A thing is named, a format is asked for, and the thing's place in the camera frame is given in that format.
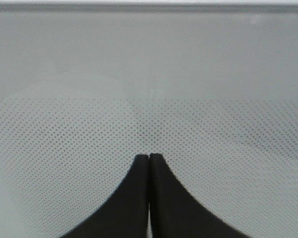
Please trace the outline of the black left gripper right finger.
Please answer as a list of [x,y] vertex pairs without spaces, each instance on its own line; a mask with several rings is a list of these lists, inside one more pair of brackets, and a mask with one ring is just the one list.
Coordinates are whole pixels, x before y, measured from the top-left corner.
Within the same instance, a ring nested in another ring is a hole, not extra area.
[[155,238],[245,238],[201,205],[181,184],[162,154],[149,157],[149,209]]

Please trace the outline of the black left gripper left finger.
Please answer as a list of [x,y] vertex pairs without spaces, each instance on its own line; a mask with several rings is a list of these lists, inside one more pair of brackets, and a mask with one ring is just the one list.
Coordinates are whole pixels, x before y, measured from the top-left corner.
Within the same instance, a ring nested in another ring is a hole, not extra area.
[[136,155],[112,195],[63,238],[145,238],[148,224],[148,155]]

